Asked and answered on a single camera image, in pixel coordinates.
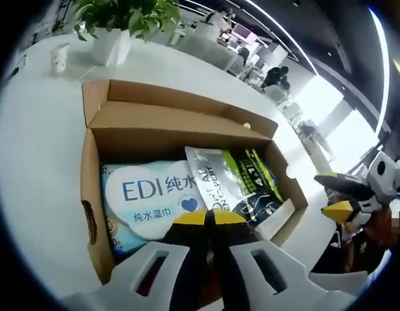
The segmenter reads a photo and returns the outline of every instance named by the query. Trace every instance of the box flap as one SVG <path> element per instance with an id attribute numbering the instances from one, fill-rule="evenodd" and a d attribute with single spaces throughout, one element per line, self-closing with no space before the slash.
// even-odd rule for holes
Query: box flap
<path id="1" fill-rule="evenodd" d="M 90 128 L 139 128 L 182 132 L 216 133 L 242 137 L 266 136 L 232 120 L 184 109 L 107 101 L 94 117 Z"/>
<path id="2" fill-rule="evenodd" d="M 98 110 L 107 101 L 109 81 L 94 81 L 82 84 L 83 115 L 88 127 Z"/>
<path id="3" fill-rule="evenodd" d="M 296 210 L 305 209 L 308 206 L 306 197 L 299 182 L 286 175 L 288 162 L 274 142 L 271 142 L 265 150 L 265 161 L 275 176 L 285 176 L 285 178 L 277 180 L 281 196 L 291 199 Z"/>
<path id="4" fill-rule="evenodd" d="M 305 213 L 305 209 L 300 209 L 295 211 L 288 221 L 283 225 L 283 227 L 275 234 L 271 239 L 272 243 L 278 247 L 281 247 L 283 243 L 291 236 L 292 232 L 295 230 L 299 221 Z"/>
<path id="5" fill-rule="evenodd" d="M 234 106 L 230 106 L 228 110 L 226 110 L 225 117 L 240 124 L 249 123 L 251 130 L 261 133 L 271 139 L 278 128 L 278 123 Z"/>
<path id="6" fill-rule="evenodd" d="M 268 138 L 273 138 L 277 124 L 247 110 L 168 87 L 154 86 L 120 80 L 95 81 L 83 84 L 83 107 L 88 126 L 105 101 L 132 102 L 162 106 L 206 115 L 224 117 L 238 124 L 249 123 L 251 128 Z"/>
<path id="7" fill-rule="evenodd" d="M 164 106 L 207 115 L 223 115 L 229 107 L 217 100 L 168 87 L 119 80 L 111 80 L 107 100 Z"/>

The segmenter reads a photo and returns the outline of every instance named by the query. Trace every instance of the ceiling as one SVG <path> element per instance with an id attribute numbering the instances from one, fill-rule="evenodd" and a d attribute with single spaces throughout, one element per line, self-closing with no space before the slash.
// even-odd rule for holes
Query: ceiling
<path id="1" fill-rule="evenodd" d="M 277 25 L 247 0 L 194 0 L 212 9 L 225 5 L 236 13 L 235 21 L 250 27 L 257 35 L 271 36 L 267 29 L 284 42 L 299 59 L 300 65 L 313 71 L 309 62 Z M 344 77 L 363 93 L 372 105 L 381 110 L 383 101 L 383 54 L 377 29 L 368 10 L 371 6 L 382 18 L 386 36 L 392 36 L 395 27 L 400 29 L 400 0 L 252 0 L 263 8 L 290 34 L 302 50 L 311 58 L 326 64 Z M 260 21 L 256 22 L 246 15 L 246 10 Z M 324 78 L 339 87 L 339 82 L 323 70 L 318 70 Z M 390 62 L 390 98 L 386 122 L 392 127 L 400 116 L 400 75 Z M 373 128 L 377 119 L 365 105 L 352 98 L 350 104 L 360 110 Z"/>

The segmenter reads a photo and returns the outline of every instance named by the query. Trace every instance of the snack bag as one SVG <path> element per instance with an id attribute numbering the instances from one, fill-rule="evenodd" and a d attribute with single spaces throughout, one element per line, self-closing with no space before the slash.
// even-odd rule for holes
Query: snack bag
<path id="1" fill-rule="evenodd" d="M 188 164 L 207 209 L 234 211 L 256 228 L 283 203 L 255 150 L 186 147 Z"/>

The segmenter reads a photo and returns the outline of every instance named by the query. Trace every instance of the white table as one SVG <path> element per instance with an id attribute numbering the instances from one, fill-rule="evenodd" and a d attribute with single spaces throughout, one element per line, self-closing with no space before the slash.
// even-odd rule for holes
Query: white table
<path id="1" fill-rule="evenodd" d="M 63 76 L 50 74 L 50 50 L 71 43 Z M 64 35 L 28 50 L 27 66 L 0 98 L 0 199 L 20 254 L 56 296 L 100 286 L 89 259 L 87 222 L 80 204 L 80 159 L 85 126 L 81 84 L 120 79 L 200 94 L 264 115 L 279 124 L 274 140 L 309 202 L 282 248 L 312 269 L 335 224 L 322 216 L 327 203 L 313 181 L 315 168 L 286 119 L 267 98 L 225 72 L 179 51 L 135 41 L 129 59 L 114 69 L 96 67 L 92 41 Z"/>

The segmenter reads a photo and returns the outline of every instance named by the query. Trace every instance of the white flower pot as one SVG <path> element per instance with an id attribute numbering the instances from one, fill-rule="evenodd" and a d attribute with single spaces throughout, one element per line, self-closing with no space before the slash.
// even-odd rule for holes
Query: white flower pot
<path id="1" fill-rule="evenodd" d="M 98 65 L 118 66 L 125 62 L 131 38 L 128 30 L 113 29 L 108 32 L 105 28 L 96 28 L 92 46 L 92 56 Z"/>

